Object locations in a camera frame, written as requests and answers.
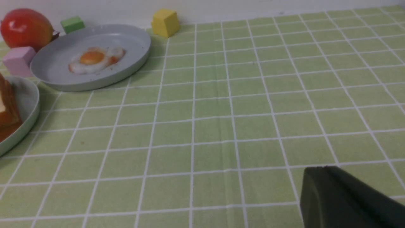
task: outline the plate rim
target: plate rim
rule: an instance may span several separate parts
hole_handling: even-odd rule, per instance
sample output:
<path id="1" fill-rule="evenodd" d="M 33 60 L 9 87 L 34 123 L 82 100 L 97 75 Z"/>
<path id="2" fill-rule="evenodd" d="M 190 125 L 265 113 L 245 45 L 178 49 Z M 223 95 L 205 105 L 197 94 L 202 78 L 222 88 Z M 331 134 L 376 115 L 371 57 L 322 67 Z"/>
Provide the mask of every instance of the plate rim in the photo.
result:
<path id="1" fill-rule="evenodd" d="M 27 125 L 27 120 L 31 119 L 31 118 L 33 117 L 33 115 L 35 115 L 36 112 L 38 113 L 38 116 L 35 118 L 35 121 L 33 121 L 33 123 L 35 123 L 35 122 L 38 120 L 38 117 L 39 117 L 39 108 L 40 108 L 39 106 L 40 106 L 40 100 L 41 100 L 38 86 L 37 86 L 33 81 L 28 80 L 28 79 L 26 79 L 26 78 L 24 78 L 24 77 L 18 77 L 18 76 L 12 76 L 12 75 L 4 76 L 4 78 L 5 78 L 7 81 L 8 81 L 9 78 L 18 78 L 18 80 L 23 80 L 23 81 L 26 81 L 26 82 L 28 82 L 29 84 L 33 85 L 33 86 L 35 87 L 35 92 L 36 92 L 36 94 L 38 95 L 38 99 L 36 100 L 34 109 L 33 109 L 33 110 L 31 111 L 31 113 L 28 115 L 27 119 L 22 122 L 21 126 L 19 126 L 19 127 L 17 128 L 17 130 L 15 130 L 11 135 L 9 135 L 6 139 L 4 139 L 2 142 L 0 142 L 0 146 L 1 146 L 2 144 L 4 144 L 4 142 L 5 142 L 6 140 L 9 140 L 10 138 L 15 137 L 15 136 L 18 134 L 18 131 L 21 130 L 21 129 L 23 128 L 23 126 L 26 126 L 26 125 Z M 8 152 L 8 151 L 9 151 L 10 149 L 12 149 L 13 147 L 15 147 L 18 143 L 20 143 L 20 141 L 21 141 L 24 137 L 26 137 L 27 134 L 30 133 L 30 130 L 32 129 L 32 127 L 30 127 L 30 128 L 28 129 L 28 131 L 27 131 L 26 133 L 24 133 L 24 136 L 23 136 L 21 139 L 19 139 L 15 144 L 11 144 L 11 146 L 10 146 L 9 148 L 6 148 L 6 149 L 7 149 L 6 151 L 0 152 L 0 156 L 1 156 L 2 154 L 4 154 L 4 153 Z"/>
<path id="2" fill-rule="evenodd" d="M 113 26 L 113 27 L 114 27 L 114 26 L 126 26 L 126 27 L 129 27 L 129 28 L 135 28 L 135 29 L 137 29 L 137 30 L 139 30 L 139 31 L 144 32 L 144 33 L 147 35 L 147 37 L 148 37 L 148 40 L 147 40 L 147 42 L 148 42 L 148 45 L 147 45 L 147 46 L 148 46 L 148 47 L 147 47 L 147 50 L 146 50 L 145 54 L 142 55 L 142 57 L 140 58 L 139 61 L 143 60 L 143 58 L 145 58 L 145 56 L 148 56 L 148 55 L 149 55 L 150 47 L 151 47 L 151 37 L 150 37 L 149 33 L 147 33 L 147 32 L 146 32 L 144 29 L 142 29 L 142 28 L 139 28 L 139 27 L 136 27 L 136 26 L 133 26 L 133 25 L 128 25 L 128 24 L 104 24 L 104 25 L 97 25 L 97 26 L 86 27 L 86 28 L 83 28 L 83 29 L 80 29 L 80 30 L 76 30 L 76 31 L 71 32 L 71 33 L 68 33 L 68 34 L 66 34 L 66 35 L 64 35 L 64 36 L 59 37 L 58 39 L 68 39 L 69 35 L 72 36 L 73 34 L 76 34 L 76 33 L 81 32 L 81 31 L 83 31 L 83 30 L 91 30 L 91 29 L 99 28 L 99 27 L 103 27 L 103 26 Z M 42 79 L 42 78 L 40 78 L 40 77 L 37 77 L 36 74 L 34 74 L 34 72 L 33 72 L 33 70 L 32 70 L 34 59 L 37 58 L 37 56 L 38 56 L 38 54 L 39 54 L 40 52 L 43 52 L 43 51 L 44 51 L 44 48 L 42 48 L 41 50 L 39 50 L 39 51 L 35 54 L 35 56 L 33 57 L 32 61 L 31 61 L 31 63 L 30 63 L 30 71 L 31 71 L 32 75 L 33 75 L 36 79 L 40 80 L 41 82 L 43 82 L 43 83 L 45 83 L 45 84 L 47 84 L 47 85 L 55 85 L 55 86 L 62 86 L 62 87 L 65 87 L 65 86 L 82 85 L 82 84 L 84 84 L 84 83 L 89 83 L 89 82 L 95 82 L 95 83 L 97 83 L 97 82 L 99 82 L 99 81 L 101 81 L 101 80 L 104 80 L 104 79 L 106 79 L 106 78 L 113 77 L 114 75 L 116 75 L 116 74 L 118 74 L 118 73 L 120 73 L 120 72 L 122 72 L 122 71 L 128 70 L 128 69 L 131 68 L 134 64 L 137 63 L 137 62 L 134 62 L 132 65 L 130 65 L 130 66 L 128 66 L 128 67 L 126 67 L 126 68 L 120 70 L 119 72 L 116 72 L 115 74 L 107 75 L 107 76 L 104 76 L 104 77 L 100 77 L 100 78 L 97 78 L 96 80 L 93 80 L 93 81 L 81 82 L 81 83 L 57 83 L 57 82 L 52 82 L 52 81 L 44 80 L 44 79 Z"/>

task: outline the egg white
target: egg white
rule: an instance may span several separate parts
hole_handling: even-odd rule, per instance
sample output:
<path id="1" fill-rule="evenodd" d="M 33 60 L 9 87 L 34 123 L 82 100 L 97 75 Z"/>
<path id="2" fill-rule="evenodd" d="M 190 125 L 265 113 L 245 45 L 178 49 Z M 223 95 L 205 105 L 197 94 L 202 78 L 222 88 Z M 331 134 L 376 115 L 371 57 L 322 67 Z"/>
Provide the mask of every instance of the egg white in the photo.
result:
<path id="1" fill-rule="evenodd" d="M 85 65 L 80 63 L 80 57 L 88 51 L 102 52 L 104 53 L 104 58 L 100 62 L 92 65 Z M 121 47 L 109 47 L 109 48 L 91 47 L 87 51 L 75 55 L 71 59 L 70 61 L 71 63 L 69 64 L 69 70 L 76 74 L 98 73 L 107 68 L 108 66 L 118 62 L 124 56 L 124 54 L 125 50 Z"/>

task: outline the bread slice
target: bread slice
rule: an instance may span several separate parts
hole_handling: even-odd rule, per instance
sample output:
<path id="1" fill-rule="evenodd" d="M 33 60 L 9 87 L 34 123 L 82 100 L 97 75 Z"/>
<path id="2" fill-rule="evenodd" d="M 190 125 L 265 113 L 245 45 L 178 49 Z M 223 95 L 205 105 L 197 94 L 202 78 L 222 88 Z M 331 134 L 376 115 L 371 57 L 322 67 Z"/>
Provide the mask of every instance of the bread slice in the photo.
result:
<path id="1" fill-rule="evenodd" d="M 0 128 L 20 121 L 13 87 L 0 75 Z"/>
<path id="2" fill-rule="evenodd" d="M 0 142 L 8 138 L 11 134 L 13 134 L 19 127 L 21 126 L 21 122 L 5 126 L 0 128 Z"/>
<path id="3" fill-rule="evenodd" d="M 0 142 L 21 126 L 12 85 L 0 74 Z"/>

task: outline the plate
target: plate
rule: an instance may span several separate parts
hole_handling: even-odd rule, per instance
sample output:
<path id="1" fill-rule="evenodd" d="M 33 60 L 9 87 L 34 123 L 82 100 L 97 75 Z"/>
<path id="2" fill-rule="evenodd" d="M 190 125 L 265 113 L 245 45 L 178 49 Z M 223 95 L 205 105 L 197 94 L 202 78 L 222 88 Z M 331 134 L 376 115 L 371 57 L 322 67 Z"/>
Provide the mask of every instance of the plate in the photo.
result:
<path id="1" fill-rule="evenodd" d="M 23 124 L 3 142 L 0 142 L 0 155 L 19 143 L 32 129 L 38 119 L 40 102 L 38 87 L 22 77 L 4 77 L 14 89 L 15 101 Z"/>
<path id="2" fill-rule="evenodd" d="M 52 41 L 32 59 L 31 72 L 48 86 L 62 91 L 93 90 L 119 82 L 136 72 L 147 60 L 151 39 L 146 31 L 130 25 L 110 24 L 84 28 Z M 89 47 L 125 49 L 124 57 L 116 64 L 94 73 L 71 73 L 72 57 Z"/>

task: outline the wooden cube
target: wooden cube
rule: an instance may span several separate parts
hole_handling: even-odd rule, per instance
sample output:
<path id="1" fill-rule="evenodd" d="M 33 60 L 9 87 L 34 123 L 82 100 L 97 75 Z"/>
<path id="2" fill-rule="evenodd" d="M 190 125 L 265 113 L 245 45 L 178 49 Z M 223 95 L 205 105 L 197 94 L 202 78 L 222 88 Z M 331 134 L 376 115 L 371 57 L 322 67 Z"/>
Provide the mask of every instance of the wooden cube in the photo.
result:
<path id="1" fill-rule="evenodd" d="M 35 55 L 32 47 L 12 48 L 4 57 L 3 64 L 13 76 L 32 77 L 30 63 Z"/>
<path id="2" fill-rule="evenodd" d="M 62 25 L 66 34 L 85 27 L 84 22 L 80 19 L 80 17 L 72 17 L 72 18 L 66 19 L 64 21 L 61 21 L 60 24 Z"/>
<path id="3" fill-rule="evenodd" d="M 160 9 L 153 15 L 151 22 L 154 34 L 169 38 L 180 30 L 176 11 Z"/>

